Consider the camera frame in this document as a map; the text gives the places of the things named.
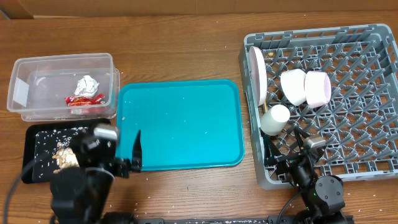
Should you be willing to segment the white plate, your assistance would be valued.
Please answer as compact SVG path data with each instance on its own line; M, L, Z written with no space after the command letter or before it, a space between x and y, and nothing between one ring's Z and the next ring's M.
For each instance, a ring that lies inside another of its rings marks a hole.
M264 104L267 96L267 72L264 56L260 48L255 46L249 48L249 62L257 104L261 106Z

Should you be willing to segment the white cup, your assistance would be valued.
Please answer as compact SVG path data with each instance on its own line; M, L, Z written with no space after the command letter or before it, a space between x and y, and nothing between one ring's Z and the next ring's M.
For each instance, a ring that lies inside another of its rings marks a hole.
M266 135L278 135L290 119L290 111L284 105L275 105L261 117L261 131Z

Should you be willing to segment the pink-rimmed white bowl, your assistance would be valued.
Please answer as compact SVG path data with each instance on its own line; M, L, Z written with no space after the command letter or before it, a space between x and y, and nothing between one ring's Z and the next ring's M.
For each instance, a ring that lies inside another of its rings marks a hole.
M318 108L329 102L331 98L331 82L327 73L318 71L307 72L304 87L309 107Z

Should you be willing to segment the pile of peanuts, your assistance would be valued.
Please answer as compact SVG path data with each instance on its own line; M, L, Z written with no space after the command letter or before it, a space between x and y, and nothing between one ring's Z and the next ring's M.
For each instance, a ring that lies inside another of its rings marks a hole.
M65 143L57 143L57 150L52 158L55 159L58 166L58 168L53 171L54 174L57 174L61 170L69 167L79 166L76 155L73 153L72 149L68 147Z

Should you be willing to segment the white tissue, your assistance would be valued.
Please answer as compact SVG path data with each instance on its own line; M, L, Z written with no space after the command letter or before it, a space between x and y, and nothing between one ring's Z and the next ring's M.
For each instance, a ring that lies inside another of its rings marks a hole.
M94 97L98 91L99 83L89 75L85 75L77 83L75 96Z

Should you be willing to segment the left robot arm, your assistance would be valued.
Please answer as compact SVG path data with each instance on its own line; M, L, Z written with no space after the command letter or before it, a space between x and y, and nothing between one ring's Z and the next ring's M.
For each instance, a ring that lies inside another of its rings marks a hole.
M52 193L50 222L55 223L137 223L133 213L103 213L115 178L129 178L142 170L141 133L132 146L132 157L116 157L119 134L107 138L94 131L79 134L71 141L78 166L64 168L50 181Z

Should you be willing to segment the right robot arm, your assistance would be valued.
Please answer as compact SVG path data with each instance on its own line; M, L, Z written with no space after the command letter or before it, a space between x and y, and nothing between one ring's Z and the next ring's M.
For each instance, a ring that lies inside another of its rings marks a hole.
M322 157L326 141L320 135L309 135L294 128L298 152L281 153L271 137L261 133L265 153L264 165L275 166L278 175L286 175L287 182L298 192L281 209L277 223L353 223L344 216L343 181L335 175L318 176L315 164ZM298 212L291 221L284 213L296 198L301 197L306 209Z

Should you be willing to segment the red snack wrapper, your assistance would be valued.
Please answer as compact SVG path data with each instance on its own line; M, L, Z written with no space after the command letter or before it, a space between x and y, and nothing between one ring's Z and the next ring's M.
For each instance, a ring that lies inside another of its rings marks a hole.
M68 96L65 98L67 106L88 106L105 104L104 95L101 93L95 97Z

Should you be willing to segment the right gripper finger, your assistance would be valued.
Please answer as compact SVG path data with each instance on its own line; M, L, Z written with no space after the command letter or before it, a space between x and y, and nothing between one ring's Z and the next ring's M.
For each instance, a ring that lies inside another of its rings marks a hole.
M307 138L310 135L298 127L294 127L294 135L295 135L298 147L300 148L300 152L302 154L308 154L308 150L310 147L308 146Z
M264 165L276 165L279 163L278 158L282 155L275 144L271 141L270 136L261 131L264 143Z

